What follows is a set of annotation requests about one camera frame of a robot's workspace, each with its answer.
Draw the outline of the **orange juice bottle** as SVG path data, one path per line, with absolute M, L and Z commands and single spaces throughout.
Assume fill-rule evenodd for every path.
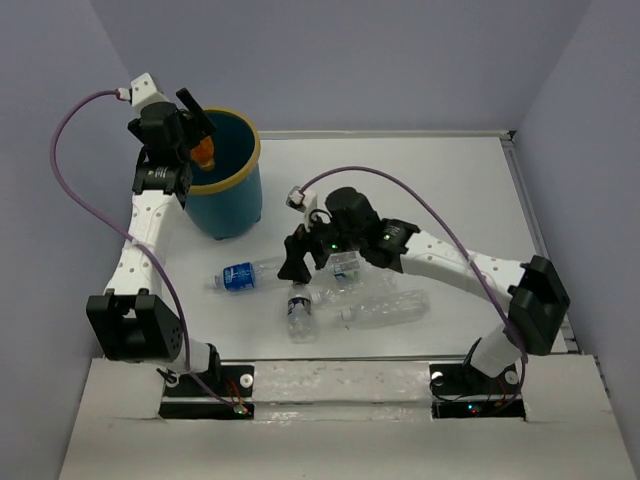
M 215 168 L 215 146 L 213 138 L 208 135 L 198 145 L 190 150 L 191 160 L 202 171 L 211 171 Z

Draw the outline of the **clear bottle blue label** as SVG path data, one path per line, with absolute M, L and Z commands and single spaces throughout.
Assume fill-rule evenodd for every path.
M 283 263 L 283 257 L 275 256 L 229 265 L 207 278 L 204 289 L 216 294 L 272 290 L 283 284 L 278 278 Z

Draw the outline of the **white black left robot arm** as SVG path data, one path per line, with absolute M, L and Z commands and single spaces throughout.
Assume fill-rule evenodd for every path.
M 161 94 L 144 99 L 135 87 L 137 118 L 129 131 L 141 142 L 132 185 L 132 213 L 113 276 L 86 304 L 89 322 L 107 359 L 158 366 L 168 383 L 186 375 L 195 392 L 209 395 L 221 383 L 216 347 L 190 339 L 184 310 L 167 304 L 175 288 L 164 270 L 174 223 L 184 212 L 191 162 L 211 160 L 216 127 L 188 89 L 178 104 Z

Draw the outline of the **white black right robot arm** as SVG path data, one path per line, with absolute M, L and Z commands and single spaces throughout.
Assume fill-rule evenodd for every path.
M 357 253 L 370 265 L 429 278 L 492 303 L 503 315 L 501 326 L 479 339 L 460 368 L 462 384 L 482 392 L 521 357 L 550 354 L 570 306 L 569 295 L 551 260 L 505 260 L 465 250 L 418 226 L 382 218 L 365 195 L 352 187 L 329 194 L 329 219 L 318 215 L 317 196 L 300 187 L 287 196 L 288 207 L 303 222 L 284 241 L 281 280 L 307 284 L 305 258 L 318 270 L 342 254 Z

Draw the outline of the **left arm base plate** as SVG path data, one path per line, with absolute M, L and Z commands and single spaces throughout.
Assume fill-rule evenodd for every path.
M 159 370 L 165 380 L 158 415 L 166 420 L 253 420 L 255 367 L 223 363 L 220 379 Z

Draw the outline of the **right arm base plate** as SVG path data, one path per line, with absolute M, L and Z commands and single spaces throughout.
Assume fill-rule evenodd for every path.
M 515 365 L 496 378 L 461 363 L 430 364 L 429 374 L 434 419 L 526 418 Z

